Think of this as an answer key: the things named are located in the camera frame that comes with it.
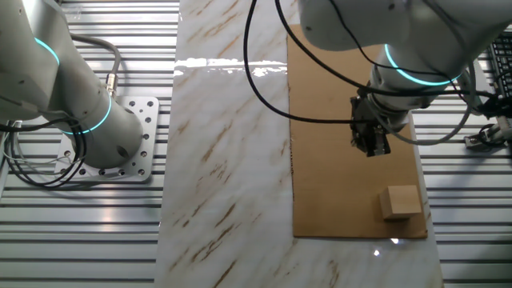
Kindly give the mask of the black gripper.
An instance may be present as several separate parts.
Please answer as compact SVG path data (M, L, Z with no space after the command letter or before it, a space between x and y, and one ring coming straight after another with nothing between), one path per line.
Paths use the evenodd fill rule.
M386 134L389 130L382 124L389 124L387 116L380 113L376 105L368 98L359 96L350 99L352 132L351 145L358 149L366 149L368 157L381 156L391 152ZM366 137L373 128L379 128L383 133L377 132Z

